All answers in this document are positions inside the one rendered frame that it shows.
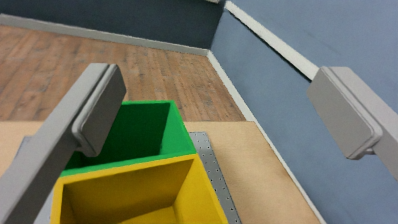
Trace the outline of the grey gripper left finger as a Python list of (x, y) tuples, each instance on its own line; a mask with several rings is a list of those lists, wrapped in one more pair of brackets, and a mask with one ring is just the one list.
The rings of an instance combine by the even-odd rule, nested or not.
[(73, 152), (99, 155), (126, 92), (117, 64), (89, 64), (0, 177), (0, 224), (34, 224)]

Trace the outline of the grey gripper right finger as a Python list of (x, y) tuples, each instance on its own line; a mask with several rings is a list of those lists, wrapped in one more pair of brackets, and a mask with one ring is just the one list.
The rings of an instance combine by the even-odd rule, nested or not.
[(347, 159), (377, 155), (398, 182), (398, 115), (349, 67), (320, 67), (306, 95)]

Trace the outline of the green returns bin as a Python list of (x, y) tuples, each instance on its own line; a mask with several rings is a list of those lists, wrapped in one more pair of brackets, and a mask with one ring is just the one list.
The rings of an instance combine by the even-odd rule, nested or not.
[(99, 155), (74, 151), (58, 180), (194, 154), (173, 101), (122, 102)]

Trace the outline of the grey perforated base plate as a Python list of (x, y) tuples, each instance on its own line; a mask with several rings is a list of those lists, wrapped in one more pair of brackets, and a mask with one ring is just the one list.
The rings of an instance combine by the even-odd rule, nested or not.
[[(206, 132), (187, 132), (229, 224), (242, 224)], [(15, 157), (32, 137), (23, 137)], [(12, 161), (13, 161), (12, 160)], [(50, 224), (54, 188), (34, 224)]]

